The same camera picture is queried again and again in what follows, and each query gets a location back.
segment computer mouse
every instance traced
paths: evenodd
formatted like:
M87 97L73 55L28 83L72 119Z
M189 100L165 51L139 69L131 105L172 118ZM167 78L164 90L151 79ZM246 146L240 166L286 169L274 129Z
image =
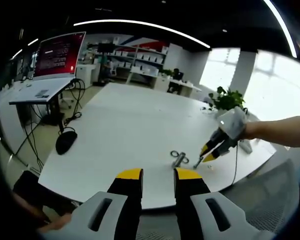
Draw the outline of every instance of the computer mouse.
M78 134L75 131L61 133L55 143L55 150L59 155L65 154L71 148Z

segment gray chair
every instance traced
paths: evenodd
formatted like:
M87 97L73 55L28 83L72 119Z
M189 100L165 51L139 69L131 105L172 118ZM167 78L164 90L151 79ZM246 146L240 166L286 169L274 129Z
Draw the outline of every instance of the gray chair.
M237 183L222 192L244 210L258 230L278 233L299 203L299 184L290 159L263 175Z

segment monitor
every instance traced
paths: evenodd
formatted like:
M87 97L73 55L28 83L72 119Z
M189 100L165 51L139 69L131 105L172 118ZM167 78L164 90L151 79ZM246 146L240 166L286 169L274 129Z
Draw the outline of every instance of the monitor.
M75 32L43 40L38 49L33 79L74 76L85 34Z

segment scissors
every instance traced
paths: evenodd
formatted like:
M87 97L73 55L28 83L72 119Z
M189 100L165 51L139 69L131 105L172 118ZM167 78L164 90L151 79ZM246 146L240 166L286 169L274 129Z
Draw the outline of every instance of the scissors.
M179 157L180 154L179 154L179 152L177 152L176 150L173 150L173 151L170 152L170 155L171 155L172 157L177 158L177 157ZM183 162L184 164L187 164L187 163L189 163L189 159L185 156L185 157L183 158L182 162Z

